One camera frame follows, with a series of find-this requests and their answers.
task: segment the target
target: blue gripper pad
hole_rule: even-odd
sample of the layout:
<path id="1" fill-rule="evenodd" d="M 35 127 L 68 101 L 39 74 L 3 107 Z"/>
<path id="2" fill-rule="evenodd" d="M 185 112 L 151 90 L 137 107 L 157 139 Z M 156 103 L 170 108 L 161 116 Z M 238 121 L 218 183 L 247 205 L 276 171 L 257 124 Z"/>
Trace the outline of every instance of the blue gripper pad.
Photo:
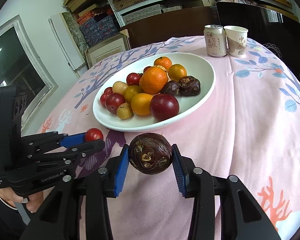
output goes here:
<path id="1" fill-rule="evenodd" d="M 128 166 L 129 166 L 128 147 L 123 149 L 123 153 L 120 154 L 118 161 L 119 161 L 118 170 L 114 176 L 114 195 L 115 195 L 115 197 L 118 197 L 120 192 L 122 191 L 124 180 L 127 175 Z"/>
<path id="2" fill-rule="evenodd" d="M 85 135 L 85 132 L 84 133 L 78 133 L 78 134 L 66 136 L 60 142 L 60 146 L 63 146 L 65 148 L 70 148 L 72 146 L 85 143 L 84 135 Z"/>
<path id="3" fill-rule="evenodd" d="M 174 175 L 176 176 L 179 192 L 184 197 L 186 195 L 186 185 L 189 184 L 189 174 L 185 174 L 184 172 L 185 170 L 181 165 L 181 161 L 183 162 L 182 156 L 178 150 L 177 145 L 175 144 L 172 146 L 172 154 L 173 154 L 172 166 L 174 170 Z"/>

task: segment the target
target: white oval bowl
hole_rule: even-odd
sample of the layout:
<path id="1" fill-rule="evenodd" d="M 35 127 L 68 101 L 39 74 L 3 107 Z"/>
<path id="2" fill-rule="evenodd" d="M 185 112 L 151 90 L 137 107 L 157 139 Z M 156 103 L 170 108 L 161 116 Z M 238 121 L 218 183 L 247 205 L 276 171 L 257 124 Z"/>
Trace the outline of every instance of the white oval bowl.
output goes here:
<path id="1" fill-rule="evenodd" d="M 107 87 L 112 87 L 116 81 L 126 83 L 126 78 L 130 73 L 143 73 L 143 69 L 152 66 L 154 61 L 159 57 L 168 57 L 173 64 L 181 64 L 187 70 L 189 76 L 194 76 L 201 83 L 201 93 L 193 97 L 180 97 L 176 99 L 180 105 L 179 114 L 165 121 L 158 122 L 151 115 L 133 116 L 127 120 L 121 120 L 115 114 L 111 114 L 100 103 L 100 97 Z M 173 124 L 191 114 L 198 109 L 211 95 L 216 84 L 216 74 L 212 65 L 204 58 L 190 53 L 164 53 L 138 60 L 109 78 L 98 91 L 93 101 L 93 114 L 99 123 L 105 127 L 123 132 L 146 132 L 156 130 Z"/>

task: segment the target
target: pink tablecloth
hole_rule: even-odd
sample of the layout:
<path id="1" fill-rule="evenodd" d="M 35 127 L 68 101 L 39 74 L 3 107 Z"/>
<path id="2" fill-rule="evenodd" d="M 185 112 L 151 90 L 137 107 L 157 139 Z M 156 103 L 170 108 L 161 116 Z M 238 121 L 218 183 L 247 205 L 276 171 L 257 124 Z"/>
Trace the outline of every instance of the pink tablecloth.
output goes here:
<path id="1" fill-rule="evenodd" d="M 92 102 L 98 89 L 138 59 L 177 51 L 206 58 L 216 71 L 216 86 L 193 114 L 154 132 L 177 143 L 183 156 L 210 174 L 236 174 L 281 238 L 290 239 L 300 226 L 300 84 L 277 56 L 253 40 L 248 39 L 243 59 L 207 56 L 203 36 L 172 38 L 108 57 L 80 78 L 40 132 L 74 134 L 100 128 L 106 148 L 82 159 L 77 168 L 79 176 L 90 174 L 137 135 L 108 130 L 96 121 Z M 130 166 L 122 193 L 108 200 L 114 239 L 187 239 L 192 204 L 178 192 L 172 166 L 152 176 Z M 218 201 L 216 218 L 215 238 L 220 239 Z M 82 224 L 81 239 L 84 235 Z"/>

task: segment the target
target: silver screw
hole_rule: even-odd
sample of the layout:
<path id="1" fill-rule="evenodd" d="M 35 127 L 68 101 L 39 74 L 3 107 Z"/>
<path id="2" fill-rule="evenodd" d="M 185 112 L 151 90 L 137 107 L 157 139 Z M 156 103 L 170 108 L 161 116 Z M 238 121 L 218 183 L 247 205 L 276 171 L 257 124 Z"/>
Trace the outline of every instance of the silver screw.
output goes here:
<path id="1" fill-rule="evenodd" d="M 98 169 L 98 172 L 99 172 L 100 174 L 105 174 L 105 173 L 107 173 L 107 171 L 108 171 L 108 169 L 107 169 L 106 167 L 100 167 L 100 168 Z"/>
<path id="2" fill-rule="evenodd" d="M 231 182 L 237 182 L 237 181 L 238 181 L 238 177 L 237 177 L 237 176 L 234 176 L 234 175 L 231 175 L 231 176 L 229 177 L 229 180 L 230 180 Z"/>
<path id="3" fill-rule="evenodd" d="M 193 169 L 193 172 L 194 172 L 195 174 L 201 174 L 201 173 L 203 172 L 203 170 L 202 170 L 201 168 L 194 168 L 194 169 Z"/>
<path id="4" fill-rule="evenodd" d="M 66 175 L 66 176 L 63 176 L 63 178 L 62 178 L 62 180 L 64 181 L 64 182 L 68 182 L 68 181 L 71 181 L 71 176 L 70 175 Z"/>

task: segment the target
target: brown wooden panel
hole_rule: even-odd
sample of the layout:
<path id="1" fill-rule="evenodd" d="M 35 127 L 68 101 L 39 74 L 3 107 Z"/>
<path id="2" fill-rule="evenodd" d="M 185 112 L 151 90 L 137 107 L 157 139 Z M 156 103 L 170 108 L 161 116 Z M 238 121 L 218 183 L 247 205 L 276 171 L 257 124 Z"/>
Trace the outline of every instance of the brown wooden panel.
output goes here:
<path id="1" fill-rule="evenodd" d="M 131 48 L 166 41 L 172 37 L 203 35 L 204 26 L 218 24 L 209 7 L 194 7 L 154 15 L 125 25 Z"/>

